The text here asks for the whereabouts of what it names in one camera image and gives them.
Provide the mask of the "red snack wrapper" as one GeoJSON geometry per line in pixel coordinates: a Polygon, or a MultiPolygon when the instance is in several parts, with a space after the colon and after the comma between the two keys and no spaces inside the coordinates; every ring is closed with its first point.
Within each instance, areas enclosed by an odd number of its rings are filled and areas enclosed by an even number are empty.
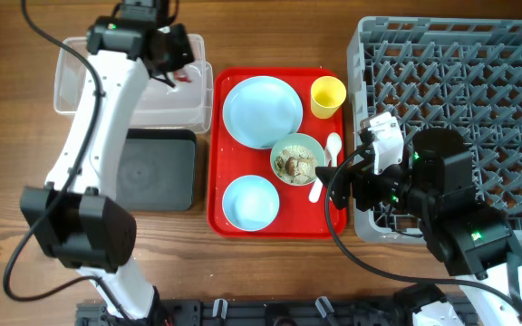
{"type": "Polygon", "coordinates": [[[186,82],[192,83],[192,79],[189,76],[189,72],[186,68],[181,68],[173,72],[174,82],[186,82]]]}

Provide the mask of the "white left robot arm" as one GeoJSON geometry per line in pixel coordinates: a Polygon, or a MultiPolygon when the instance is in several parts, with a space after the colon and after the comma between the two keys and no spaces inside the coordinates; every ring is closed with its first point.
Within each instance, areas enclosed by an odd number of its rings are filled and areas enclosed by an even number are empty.
{"type": "Polygon", "coordinates": [[[87,32],[87,74],[63,151],[43,187],[23,191],[20,209],[43,253],[92,283],[114,325],[169,325],[157,289],[132,252],[137,224],[117,204],[116,181],[132,114],[150,80],[194,59],[179,4],[123,1],[87,32]]]}

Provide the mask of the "green bowl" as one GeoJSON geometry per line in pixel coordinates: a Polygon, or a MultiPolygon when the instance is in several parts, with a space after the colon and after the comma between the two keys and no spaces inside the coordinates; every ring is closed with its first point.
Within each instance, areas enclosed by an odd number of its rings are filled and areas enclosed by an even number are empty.
{"type": "Polygon", "coordinates": [[[271,150],[271,154],[270,154],[270,163],[271,163],[271,168],[273,169],[273,171],[274,171],[273,160],[276,158],[277,154],[283,148],[285,148],[287,146],[291,146],[291,145],[301,145],[301,146],[307,147],[317,157],[318,163],[317,163],[316,168],[325,166],[325,153],[324,153],[323,146],[316,139],[312,138],[311,136],[308,136],[308,135],[302,134],[302,133],[294,133],[294,134],[287,135],[283,139],[280,139],[273,146],[273,148],[271,150]]]}

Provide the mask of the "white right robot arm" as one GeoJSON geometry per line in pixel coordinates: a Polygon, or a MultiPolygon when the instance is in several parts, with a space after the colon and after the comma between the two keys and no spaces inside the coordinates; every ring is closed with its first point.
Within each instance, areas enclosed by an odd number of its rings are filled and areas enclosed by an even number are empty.
{"type": "Polygon", "coordinates": [[[506,215],[476,198],[472,156],[451,129],[415,134],[413,161],[371,172],[372,159],[339,167],[319,167],[325,203],[342,209],[350,197],[360,210],[385,202],[419,218],[427,248],[445,265],[449,278],[421,278],[385,272],[352,254],[338,235],[332,238],[355,264],[384,278],[410,283],[400,316],[411,325],[436,321],[445,302],[442,285],[458,286],[486,325],[522,325],[522,246],[506,215]]]}

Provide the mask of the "rice and mushroom leftovers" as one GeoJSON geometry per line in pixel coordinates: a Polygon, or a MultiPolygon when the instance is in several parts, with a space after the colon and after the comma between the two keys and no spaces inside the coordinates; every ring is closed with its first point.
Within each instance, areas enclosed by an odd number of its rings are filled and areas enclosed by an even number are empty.
{"type": "Polygon", "coordinates": [[[273,168],[286,184],[302,186],[314,182],[317,163],[317,157],[310,149],[291,145],[277,154],[273,160],[273,168]]]}

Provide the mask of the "yellow plastic cup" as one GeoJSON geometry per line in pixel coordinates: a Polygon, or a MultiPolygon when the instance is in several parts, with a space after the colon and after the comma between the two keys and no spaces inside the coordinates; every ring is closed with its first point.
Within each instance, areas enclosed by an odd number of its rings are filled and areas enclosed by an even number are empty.
{"type": "Polygon", "coordinates": [[[344,103],[347,90],[344,84],[333,76],[316,79],[310,89],[311,111],[316,118],[329,119],[344,103]]]}

